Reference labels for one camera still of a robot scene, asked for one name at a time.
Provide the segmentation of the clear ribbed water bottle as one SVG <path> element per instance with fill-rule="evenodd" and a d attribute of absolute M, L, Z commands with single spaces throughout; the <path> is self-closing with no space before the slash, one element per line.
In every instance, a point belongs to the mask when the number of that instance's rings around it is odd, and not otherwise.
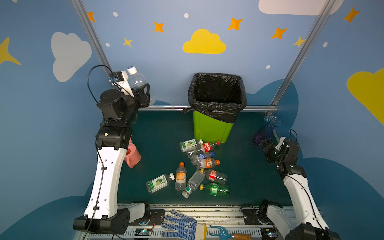
<path fill-rule="evenodd" d="M 127 68 L 128 74 L 129 74 L 129 85 L 131 88 L 138 88 L 146 83 L 148 83 L 146 77 L 139 73 L 135 66 L 130 66 Z M 152 93 L 152 88 L 150 86 L 150 92 L 151 92 L 151 105 L 153 106 L 156 102 L 156 98 L 154 94 Z"/>

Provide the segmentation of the green Sprite bottle yellow cap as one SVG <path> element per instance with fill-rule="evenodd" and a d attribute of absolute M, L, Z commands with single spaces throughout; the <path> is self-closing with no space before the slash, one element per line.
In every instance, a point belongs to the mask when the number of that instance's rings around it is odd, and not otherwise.
<path fill-rule="evenodd" d="M 229 186 L 215 183 L 200 185 L 200 190 L 215 197 L 228 197 L 230 192 Z"/>

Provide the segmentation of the orange red label bottle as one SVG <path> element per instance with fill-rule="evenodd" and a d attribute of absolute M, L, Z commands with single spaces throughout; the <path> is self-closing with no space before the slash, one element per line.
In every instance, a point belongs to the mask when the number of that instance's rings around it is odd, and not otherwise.
<path fill-rule="evenodd" d="M 220 165 L 220 161 L 219 160 L 215 160 L 215 159 L 201 159 L 199 160 L 199 162 L 197 163 L 196 167 L 198 170 L 202 170 L 202 169 L 211 169 L 215 166 L 218 166 Z"/>

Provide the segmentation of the clear bottle green label front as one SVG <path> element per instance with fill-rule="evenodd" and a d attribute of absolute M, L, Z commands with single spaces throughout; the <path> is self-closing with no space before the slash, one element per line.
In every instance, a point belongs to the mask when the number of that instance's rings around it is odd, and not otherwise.
<path fill-rule="evenodd" d="M 188 199 L 191 193 L 201 185 L 204 179 L 205 179 L 204 170 L 203 169 L 196 170 L 196 172 L 189 179 L 186 189 L 182 192 L 182 196 Z"/>

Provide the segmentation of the large lime label bottle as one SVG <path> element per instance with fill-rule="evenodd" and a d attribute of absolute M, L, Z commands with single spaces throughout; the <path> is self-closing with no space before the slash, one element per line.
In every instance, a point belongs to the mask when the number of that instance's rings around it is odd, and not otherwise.
<path fill-rule="evenodd" d="M 147 190 L 150 194 L 153 194 L 167 186 L 170 185 L 170 183 L 175 179 L 175 176 L 173 173 L 170 173 L 169 175 L 163 174 L 155 179 L 152 179 L 148 182 L 146 182 Z"/>

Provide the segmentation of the orange label bottle front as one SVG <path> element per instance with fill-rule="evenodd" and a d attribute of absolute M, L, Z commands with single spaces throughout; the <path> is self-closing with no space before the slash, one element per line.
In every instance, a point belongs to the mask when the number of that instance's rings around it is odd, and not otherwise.
<path fill-rule="evenodd" d="M 185 163 L 180 163 L 176 172 L 176 182 L 175 189 L 177 191 L 183 191 L 187 186 L 187 170 L 185 168 Z"/>

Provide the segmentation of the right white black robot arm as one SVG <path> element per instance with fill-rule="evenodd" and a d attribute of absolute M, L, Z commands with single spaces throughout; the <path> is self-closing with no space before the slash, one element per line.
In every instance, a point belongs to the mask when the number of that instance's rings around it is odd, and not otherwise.
<path fill-rule="evenodd" d="M 297 164 L 298 143 L 282 137 L 276 145 L 272 139 L 266 139 L 259 147 L 267 161 L 276 165 L 289 192 L 296 220 L 288 217 L 281 204 L 268 200 L 259 206 L 259 219 L 274 226 L 285 240 L 339 240 L 339 234 L 331 231 L 322 218 L 310 192 L 307 174 Z"/>

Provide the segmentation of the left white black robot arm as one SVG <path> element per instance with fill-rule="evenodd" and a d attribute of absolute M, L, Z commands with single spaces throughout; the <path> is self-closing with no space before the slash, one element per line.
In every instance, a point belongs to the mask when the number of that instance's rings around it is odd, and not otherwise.
<path fill-rule="evenodd" d="M 112 89 L 101 94 L 97 107 L 103 114 L 95 141 L 97 171 L 87 208 L 74 220 L 73 228 L 85 233 L 122 235 L 130 223 L 148 219 L 150 211 L 145 203 L 118 207 L 120 174 L 130 145 L 131 122 L 138 111 L 138 103 L 134 97 Z"/>

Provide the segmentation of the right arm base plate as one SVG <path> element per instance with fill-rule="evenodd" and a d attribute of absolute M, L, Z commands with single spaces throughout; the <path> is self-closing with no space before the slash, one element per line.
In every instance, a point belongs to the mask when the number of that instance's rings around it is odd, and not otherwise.
<path fill-rule="evenodd" d="M 269 225 L 262 217 L 259 216 L 259 209 L 253 206 L 242 206 L 240 208 L 243 214 L 245 225 Z"/>

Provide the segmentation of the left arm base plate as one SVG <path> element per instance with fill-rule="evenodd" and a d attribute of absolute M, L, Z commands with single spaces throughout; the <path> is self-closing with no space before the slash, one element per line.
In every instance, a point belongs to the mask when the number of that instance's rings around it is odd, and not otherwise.
<path fill-rule="evenodd" d="M 130 226 L 160 226 L 165 220 L 166 211 L 162 209 L 150 210 L 150 213 L 142 219 L 135 220 Z"/>

